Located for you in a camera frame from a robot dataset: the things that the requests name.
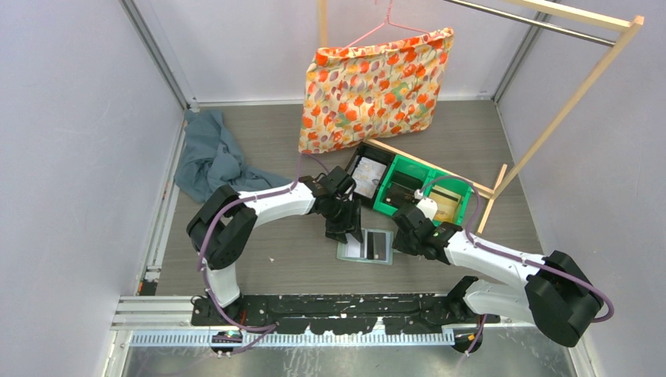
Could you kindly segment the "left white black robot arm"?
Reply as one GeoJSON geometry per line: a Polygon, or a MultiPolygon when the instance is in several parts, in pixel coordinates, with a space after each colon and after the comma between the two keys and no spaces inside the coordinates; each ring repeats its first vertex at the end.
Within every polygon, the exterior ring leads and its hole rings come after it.
{"type": "Polygon", "coordinates": [[[251,233],[271,221],[319,214],[325,236],[340,243],[363,241],[360,200],[353,198],[356,183],[341,167],[316,177],[301,176],[278,188],[237,192],[230,185],[218,188],[188,223],[186,233],[199,255],[210,314],[220,324],[234,324],[241,313],[240,287],[235,263],[251,233]]]}

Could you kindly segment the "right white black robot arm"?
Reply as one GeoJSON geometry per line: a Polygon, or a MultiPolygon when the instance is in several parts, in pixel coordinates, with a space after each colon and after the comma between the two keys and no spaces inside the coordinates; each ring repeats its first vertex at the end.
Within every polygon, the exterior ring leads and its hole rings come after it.
{"type": "Polygon", "coordinates": [[[392,219],[397,225],[394,249],[491,277],[465,276],[445,296],[445,308],[459,322],[481,315],[511,318],[573,347],[602,309],[601,292],[566,253],[544,256],[490,243],[459,225],[435,225],[413,204],[392,219]]]}

